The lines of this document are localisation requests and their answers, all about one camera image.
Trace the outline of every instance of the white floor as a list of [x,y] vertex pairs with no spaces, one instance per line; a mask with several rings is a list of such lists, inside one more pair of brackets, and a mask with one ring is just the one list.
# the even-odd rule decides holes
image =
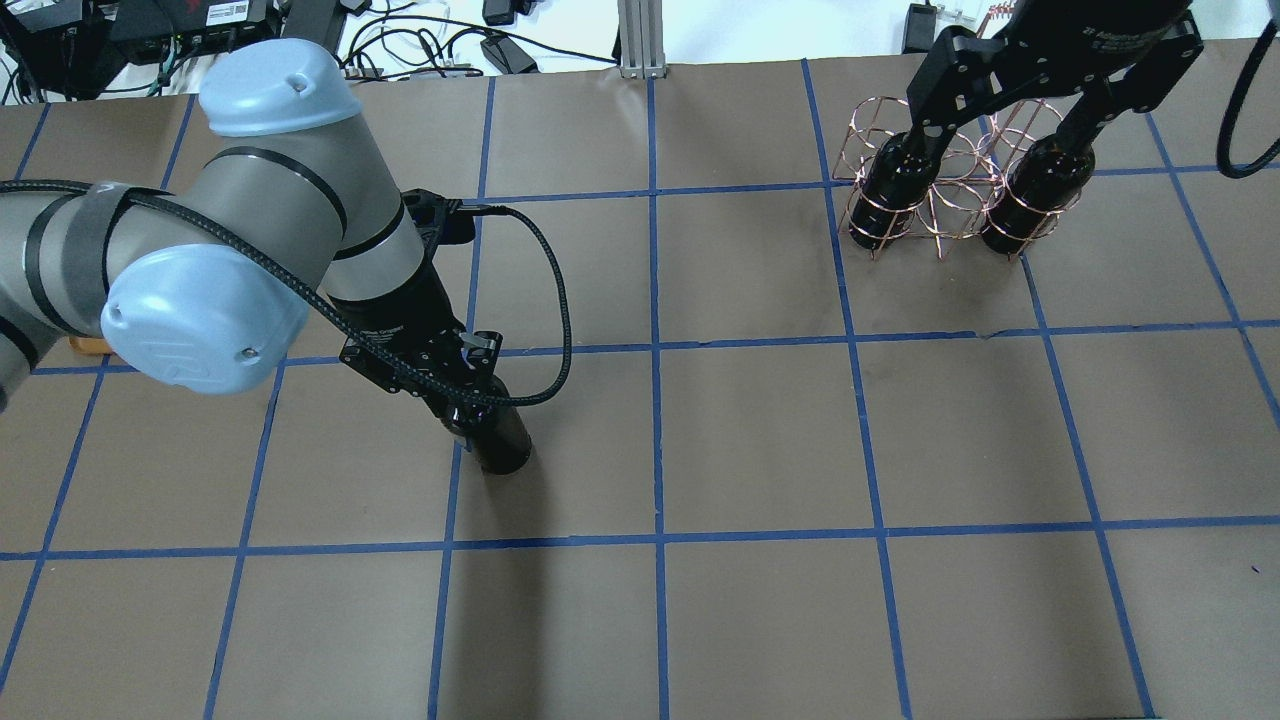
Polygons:
[[[406,1],[408,0],[374,0],[374,8],[401,6]],[[23,0],[10,6],[20,10],[46,3],[47,0]],[[415,3],[415,8],[406,13],[483,23],[483,5],[484,0],[424,0]],[[668,0],[663,4],[663,44],[667,61],[672,64],[892,55],[901,49],[902,19],[908,5],[908,0]],[[946,15],[959,15],[961,22],[979,18],[988,5],[988,0],[938,3]],[[1192,9],[1206,38],[1256,37],[1270,17],[1265,0],[1194,0]],[[356,29],[372,18],[372,13],[366,13],[347,23],[342,55],[346,55]],[[617,23],[614,0],[541,0],[531,15],[518,17],[515,26],[504,29],[552,46],[608,56],[613,49]],[[403,20],[387,24],[422,27],[424,23]],[[456,26],[451,29],[445,23],[425,24],[442,40],[457,29]],[[374,32],[366,32],[362,38],[374,36]],[[388,42],[403,56],[415,58],[413,46],[406,40],[392,38]],[[554,55],[532,46],[526,46],[526,50],[543,72],[600,67],[599,63]],[[371,55],[388,72],[402,69],[398,61],[378,47],[371,49]],[[479,37],[475,35],[457,42],[454,60],[481,68],[488,74],[497,72],[481,55]],[[165,94],[196,92],[200,79],[216,61],[216,56],[210,56],[191,63],[174,78]],[[5,65],[4,77],[8,77],[12,59],[4,56],[0,64]],[[155,65],[131,65],[110,87],[134,87],[154,77]]]

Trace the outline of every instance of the light blue cap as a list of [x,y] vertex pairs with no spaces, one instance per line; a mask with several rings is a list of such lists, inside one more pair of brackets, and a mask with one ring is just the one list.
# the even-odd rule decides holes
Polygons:
[[223,137],[296,132],[361,110],[333,55],[296,37],[255,42],[219,60],[201,85],[200,106]]
[[120,273],[102,334],[127,363],[206,395],[256,387],[307,320],[307,304],[225,245],[179,245]]

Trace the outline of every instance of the label sticker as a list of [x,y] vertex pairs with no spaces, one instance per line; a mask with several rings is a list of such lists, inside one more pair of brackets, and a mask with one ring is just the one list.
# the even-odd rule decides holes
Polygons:
[[229,23],[242,23],[248,19],[248,0],[241,3],[221,3],[209,6],[206,26],[224,26]]

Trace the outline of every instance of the metal post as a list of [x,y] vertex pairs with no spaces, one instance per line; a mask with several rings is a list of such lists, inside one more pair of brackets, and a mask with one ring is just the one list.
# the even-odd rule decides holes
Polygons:
[[662,0],[618,0],[620,70],[625,78],[667,77],[662,51]]

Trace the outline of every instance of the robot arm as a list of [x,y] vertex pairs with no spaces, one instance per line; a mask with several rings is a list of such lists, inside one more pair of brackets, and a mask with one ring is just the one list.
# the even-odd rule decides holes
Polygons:
[[[911,213],[937,178],[957,129],[1020,100],[1083,92],[1082,101],[1038,151],[1029,151],[1007,202],[983,236],[1001,252],[1061,208],[1093,169],[1092,141],[1125,109],[1149,111],[1203,49],[1190,0],[1019,0],[991,40],[945,28],[908,86],[911,129],[878,152],[850,217],[852,238],[881,250],[906,232]],[[1121,81],[1110,77],[1130,68]],[[1048,183],[1023,187],[1032,178]]]
[[[486,470],[518,469],[531,443],[513,405],[531,402],[493,375],[500,336],[465,332],[431,263],[436,243],[474,237],[466,214],[498,210],[402,195],[317,45],[234,53],[200,101],[225,143],[182,196],[0,183],[0,410],[67,334],[106,337],[169,384],[248,389],[302,329],[300,295],[316,302],[319,288],[357,337],[343,361],[388,392],[422,397]],[[567,361],[538,400],[563,375]]]

